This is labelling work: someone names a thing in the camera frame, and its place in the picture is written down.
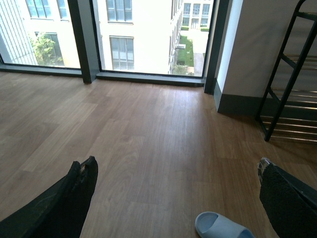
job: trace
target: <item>laminate floor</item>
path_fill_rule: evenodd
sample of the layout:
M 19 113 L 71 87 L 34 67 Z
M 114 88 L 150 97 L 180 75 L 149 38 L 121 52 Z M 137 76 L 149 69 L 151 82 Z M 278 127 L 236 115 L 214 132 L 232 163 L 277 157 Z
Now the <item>laminate floor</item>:
M 202 88 L 0 72 L 0 155 L 0 220 L 95 156 L 83 238 L 197 238 L 204 211 L 275 238 L 263 156 L 317 189 L 316 145 L 264 142 L 253 118 L 217 113 Z

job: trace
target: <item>baseboard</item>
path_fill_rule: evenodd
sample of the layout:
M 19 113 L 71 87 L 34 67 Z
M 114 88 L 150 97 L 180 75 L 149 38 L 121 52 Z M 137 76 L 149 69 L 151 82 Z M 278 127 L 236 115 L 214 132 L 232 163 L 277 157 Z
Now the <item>baseboard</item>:
M 255 116 L 261 98 L 223 94 L 216 83 L 213 98 L 217 112 L 222 114 Z
M 255 116 L 262 98 L 223 94 L 216 83 L 213 95 L 217 112 L 221 114 Z M 288 102 L 295 107 L 285 107 L 281 114 L 283 118 L 317 120 L 317 110 L 307 110 L 307 103 Z M 262 116 L 272 117 L 277 110 L 277 103 L 267 99 L 262 110 Z

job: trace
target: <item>green lawn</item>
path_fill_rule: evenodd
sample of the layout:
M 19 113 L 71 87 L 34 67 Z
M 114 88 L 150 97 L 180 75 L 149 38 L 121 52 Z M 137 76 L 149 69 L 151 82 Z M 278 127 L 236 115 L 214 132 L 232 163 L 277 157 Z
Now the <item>green lawn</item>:
M 177 64 L 194 67 L 193 42 L 187 40 L 187 36 L 180 36 L 180 44 L 186 44 L 184 50 L 178 50 Z

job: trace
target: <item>white building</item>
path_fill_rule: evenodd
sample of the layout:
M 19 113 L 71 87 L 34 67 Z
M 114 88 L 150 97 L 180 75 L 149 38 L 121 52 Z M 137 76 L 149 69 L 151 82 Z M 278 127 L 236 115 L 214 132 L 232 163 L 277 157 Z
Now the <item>white building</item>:
M 171 73 L 182 12 L 182 0 L 98 0 L 102 68 Z
M 183 26 L 198 30 L 210 26 L 212 0 L 184 0 Z
M 67 0 L 16 0 L 24 27 L 31 38 L 38 33 L 55 42 L 54 54 L 62 57 L 58 66 L 79 68 L 79 59 Z

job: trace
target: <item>slide sandal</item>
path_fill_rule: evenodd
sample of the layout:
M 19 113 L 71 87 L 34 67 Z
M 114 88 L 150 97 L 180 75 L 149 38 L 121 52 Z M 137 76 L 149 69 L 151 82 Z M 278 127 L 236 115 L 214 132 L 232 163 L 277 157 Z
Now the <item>slide sandal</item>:
M 255 238 L 249 229 L 216 212 L 199 214 L 195 228 L 201 238 Z

